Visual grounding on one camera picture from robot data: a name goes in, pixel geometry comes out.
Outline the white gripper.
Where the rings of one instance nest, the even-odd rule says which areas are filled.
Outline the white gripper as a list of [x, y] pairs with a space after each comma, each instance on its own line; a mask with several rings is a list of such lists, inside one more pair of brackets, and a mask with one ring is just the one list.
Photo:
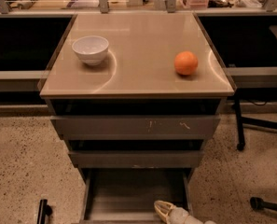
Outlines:
[[154, 201], [154, 209], [165, 224], [198, 224], [187, 210], [162, 200]]

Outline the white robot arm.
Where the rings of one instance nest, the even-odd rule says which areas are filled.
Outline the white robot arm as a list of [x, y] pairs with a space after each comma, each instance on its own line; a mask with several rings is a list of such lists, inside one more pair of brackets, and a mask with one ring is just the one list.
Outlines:
[[202, 222], [186, 209], [161, 200], [154, 201], [154, 209], [165, 224], [216, 224], [212, 220]]

